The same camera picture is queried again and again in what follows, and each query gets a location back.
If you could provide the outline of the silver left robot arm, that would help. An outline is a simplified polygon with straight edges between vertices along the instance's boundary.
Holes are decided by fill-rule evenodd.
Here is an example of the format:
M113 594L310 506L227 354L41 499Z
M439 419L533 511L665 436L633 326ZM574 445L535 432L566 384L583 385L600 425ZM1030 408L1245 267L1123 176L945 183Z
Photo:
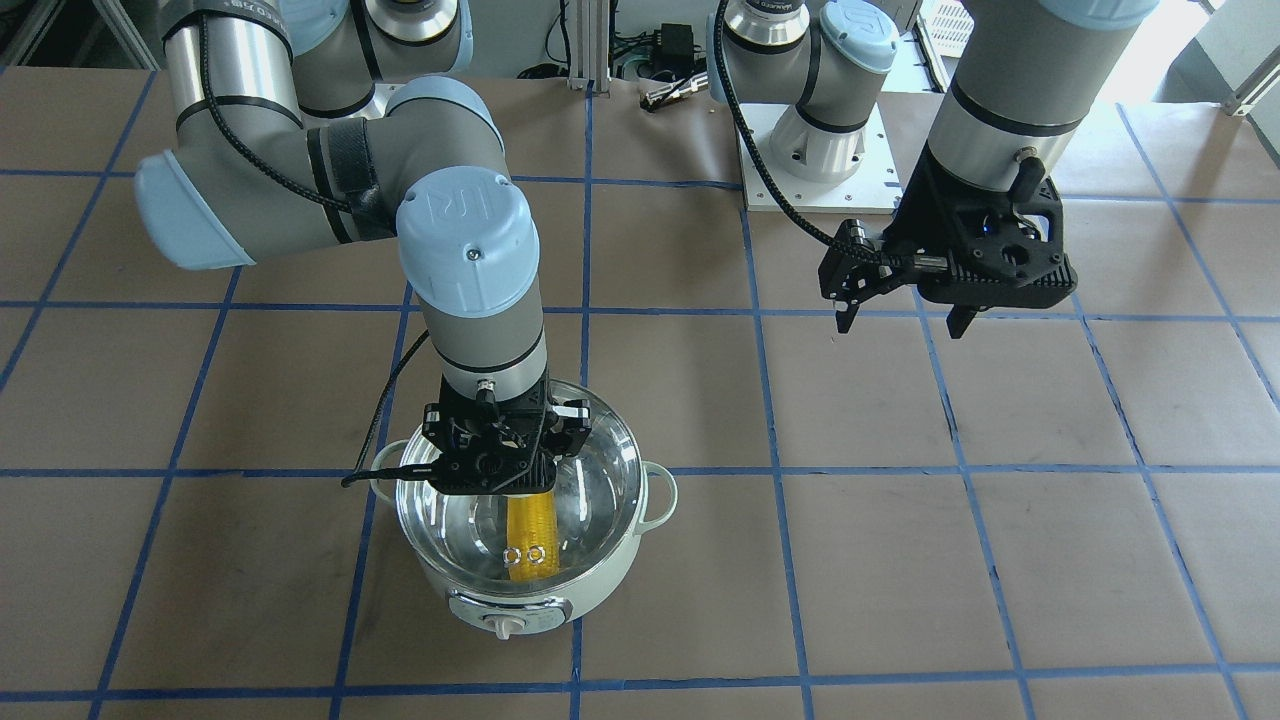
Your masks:
M767 193L826 247L820 295L838 332L860 306L913 284L947 304L963 337L984 311L1050 309L1078 278L1065 249L1052 169L1152 1L968 1L974 22L893 219L877 238L845 220L828 234L803 218L762 156L741 102L782 102L768 138L781 170L836 182L854 155L829 154L860 135L899 46L895 23L868 1L721 1L707 27L712 95Z

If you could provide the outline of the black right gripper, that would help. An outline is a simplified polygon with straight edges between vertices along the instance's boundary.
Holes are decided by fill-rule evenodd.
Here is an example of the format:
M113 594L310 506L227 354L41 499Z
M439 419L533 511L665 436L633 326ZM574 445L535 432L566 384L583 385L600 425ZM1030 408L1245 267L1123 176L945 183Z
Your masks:
M571 386L543 378L515 398L490 389L470 397L442 383L440 397L422 411L422 437L448 462L477 462L484 455L511 462L576 455L593 428L593 401Z

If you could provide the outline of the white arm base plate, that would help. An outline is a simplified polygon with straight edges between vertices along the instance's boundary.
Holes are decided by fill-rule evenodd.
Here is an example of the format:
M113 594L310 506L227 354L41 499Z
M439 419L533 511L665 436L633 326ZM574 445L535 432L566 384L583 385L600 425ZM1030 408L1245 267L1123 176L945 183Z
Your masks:
M796 108L745 104L744 119L765 168L799 211L892 213L901 195L881 109L851 133L809 124Z

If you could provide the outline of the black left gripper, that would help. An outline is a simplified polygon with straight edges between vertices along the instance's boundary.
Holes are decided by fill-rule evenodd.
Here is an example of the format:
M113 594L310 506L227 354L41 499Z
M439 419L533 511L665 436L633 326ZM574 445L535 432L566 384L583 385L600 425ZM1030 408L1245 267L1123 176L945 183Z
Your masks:
M878 234L844 220L826 242L820 296L835 302L836 329L847 334L861 305L905 284L952 305L948 337L960 340L983 313L1006 302L1006 282L980 263L996 258L1005 223L993 195L969 186L934 160L916 163L891 223Z

